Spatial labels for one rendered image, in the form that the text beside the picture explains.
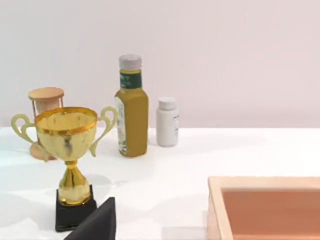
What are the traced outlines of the yellow-green bottle with white cap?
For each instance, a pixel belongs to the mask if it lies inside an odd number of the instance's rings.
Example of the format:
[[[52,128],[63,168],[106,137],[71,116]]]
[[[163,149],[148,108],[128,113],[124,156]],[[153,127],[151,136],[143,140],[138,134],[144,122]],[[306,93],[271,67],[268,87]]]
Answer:
[[[139,157],[147,152],[149,127],[149,98],[143,90],[141,56],[119,57],[119,83],[114,96],[118,150],[125,157]]]

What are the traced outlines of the shallow salmon-coloured box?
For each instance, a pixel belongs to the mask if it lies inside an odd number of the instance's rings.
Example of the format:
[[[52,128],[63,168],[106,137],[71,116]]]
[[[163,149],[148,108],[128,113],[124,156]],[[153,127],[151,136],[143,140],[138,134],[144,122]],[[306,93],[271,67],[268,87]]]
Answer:
[[[207,240],[320,240],[320,177],[208,177]]]

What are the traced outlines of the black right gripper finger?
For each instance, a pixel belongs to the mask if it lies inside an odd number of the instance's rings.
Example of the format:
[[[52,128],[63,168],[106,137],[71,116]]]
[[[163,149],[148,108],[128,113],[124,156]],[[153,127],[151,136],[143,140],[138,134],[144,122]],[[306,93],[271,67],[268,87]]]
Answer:
[[[116,240],[116,200],[109,197],[63,240]]]

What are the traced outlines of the gold trophy with black base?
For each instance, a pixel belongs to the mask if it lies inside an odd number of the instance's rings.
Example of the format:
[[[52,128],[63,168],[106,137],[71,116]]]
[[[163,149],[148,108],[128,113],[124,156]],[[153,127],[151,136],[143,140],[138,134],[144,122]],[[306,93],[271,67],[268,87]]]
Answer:
[[[36,147],[44,160],[50,156],[63,160],[66,170],[56,190],[55,231],[71,231],[97,209],[92,185],[77,167],[78,160],[90,152],[96,156],[100,137],[96,138],[97,122],[105,122],[104,137],[116,124],[114,107],[106,106],[97,114],[86,107],[59,107],[44,111],[30,122],[25,114],[16,114],[11,127],[22,139],[31,142],[27,128],[36,129]]]

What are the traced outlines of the wooden hourglass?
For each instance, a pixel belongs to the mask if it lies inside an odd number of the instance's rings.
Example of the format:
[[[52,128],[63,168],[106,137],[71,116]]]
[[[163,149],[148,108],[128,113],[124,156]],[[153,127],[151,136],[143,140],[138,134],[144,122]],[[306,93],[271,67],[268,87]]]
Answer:
[[[41,87],[31,90],[28,93],[28,98],[32,103],[34,118],[42,112],[63,107],[64,95],[64,90],[59,87]],[[35,159],[44,160],[44,154],[41,153],[39,146],[42,147],[37,136],[37,141],[31,144],[29,152]]]

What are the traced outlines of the small white bottle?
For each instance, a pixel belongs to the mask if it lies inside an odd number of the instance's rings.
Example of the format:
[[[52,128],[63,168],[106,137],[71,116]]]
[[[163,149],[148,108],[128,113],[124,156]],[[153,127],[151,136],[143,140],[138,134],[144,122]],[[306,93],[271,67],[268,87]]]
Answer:
[[[179,138],[179,109],[175,98],[160,97],[156,110],[156,142],[161,147],[173,147]]]

